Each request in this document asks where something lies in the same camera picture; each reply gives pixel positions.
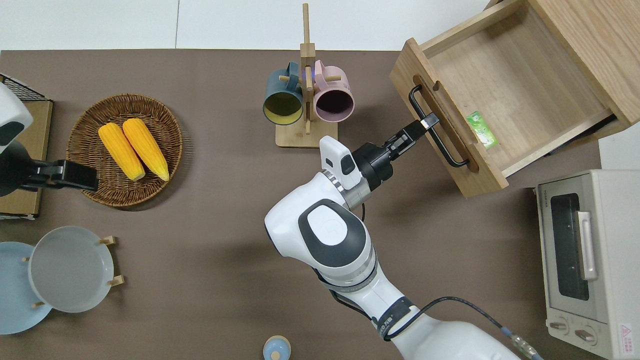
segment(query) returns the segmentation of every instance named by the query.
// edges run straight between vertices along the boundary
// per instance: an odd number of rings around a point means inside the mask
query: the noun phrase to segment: toaster oven
[[[640,359],[640,171],[588,170],[535,192],[549,334]]]

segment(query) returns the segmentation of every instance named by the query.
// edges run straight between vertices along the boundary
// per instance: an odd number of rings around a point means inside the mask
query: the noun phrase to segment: open drawer
[[[536,13],[544,1],[531,3],[505,0],[422,45],[411,38],[391,73],[414,116],[408,94],[421,85],[418,103],[440,118],[435,131],[456,161],[468,160],[452,167],[438,151],[466,197],[506,187],[509,175],[617,110],[560,26]],[[497,138],[488,149],[466,120],[475,111]],[[637,121],[616,115],[591,138]]]

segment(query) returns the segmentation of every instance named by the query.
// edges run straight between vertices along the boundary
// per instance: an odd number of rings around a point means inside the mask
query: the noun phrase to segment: yellow corn cob
[[[162,180],[169,181],[169,168],[156,140],[142,120],[133,118],[122,124],[124,135],[136,150],[142,162]]]
[[[142,168],[140,160],[118,124],[109,122],[101,126],[98,135],[111,157],[129,179],[136,181],[145,175],[145,169]]]

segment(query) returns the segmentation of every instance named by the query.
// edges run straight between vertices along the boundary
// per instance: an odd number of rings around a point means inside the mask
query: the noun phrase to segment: green packet
[[[478,111],[474,111],[473,114],[467,116],[467,122],[476,132],[485,149],[489,149],[498,143],[498,139],[495,138],[495,135],[489,129],[489,125],[484,122],[482,115]]]

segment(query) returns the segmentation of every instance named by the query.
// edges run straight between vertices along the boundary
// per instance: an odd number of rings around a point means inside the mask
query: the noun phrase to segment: mug
[[[327,81],[329,76],[340,76],[340,80]],[[319,119],[340,122],[353,113],[353,95],[347,75],[337,66],[324,66],[316,61],[315,81],[318,86],[314,94],[314,108]]]
[[[269,75],[267,92],[262,104],[264,116],[276,125],[289,125],[302,117],[302,89],[298,84],[300,66],[293,61],[286,69],[279,69]],[[288,81],[280,80],[288,76]]]

